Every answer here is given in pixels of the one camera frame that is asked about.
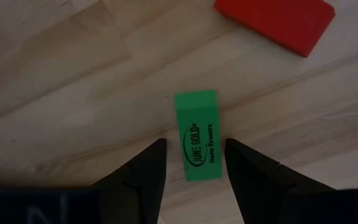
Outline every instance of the black plastic object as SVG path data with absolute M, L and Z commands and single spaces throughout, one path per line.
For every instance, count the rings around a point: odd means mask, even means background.
M 235 139 L 225 156 L 246 224 L 358 223 L 358 190 L 334 190 Z
M 167 166 L 159 139 L 85 189 L 1 189 L 0 223 L 155 224 Z

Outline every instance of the light wood surface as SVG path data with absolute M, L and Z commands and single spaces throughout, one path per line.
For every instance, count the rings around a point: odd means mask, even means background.
M 358 0 L 328 2 L 301 58 L 213 0 L 1 1 L 0 184 L 92 184 L 167 138 L 159 222 L 242 223 L 226 173 L 184 178 L 173 96 L 214 89 L 222 139 L 358 187 Z

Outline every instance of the green eraser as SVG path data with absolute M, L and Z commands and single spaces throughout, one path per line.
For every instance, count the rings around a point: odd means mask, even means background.
M 219 113 L 213 90 L 175 95 L 180 147 L 186 179 L 222 177 Z

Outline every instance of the red eraser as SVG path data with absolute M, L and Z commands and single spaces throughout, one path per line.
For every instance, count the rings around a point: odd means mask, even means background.
M 304 57 L 335 16 L 322 0 L 216 0 L 214 7 Z

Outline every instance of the wood grain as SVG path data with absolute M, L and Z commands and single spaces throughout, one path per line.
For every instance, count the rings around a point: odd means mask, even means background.
M 173 96 L 214 89 L 222 139 L 358 187 L 358 0 L 328 1 L 337 16 L 309 58 L 212 0 L 41 2 L 25 17 L 60 12 L 16 35 L 1 17 L 24 0 L 0 9 L 0 184 L 89 185 L 167 138 L 159 222 L 242 223 L 226 172 L 207 182 L 183 173 Z

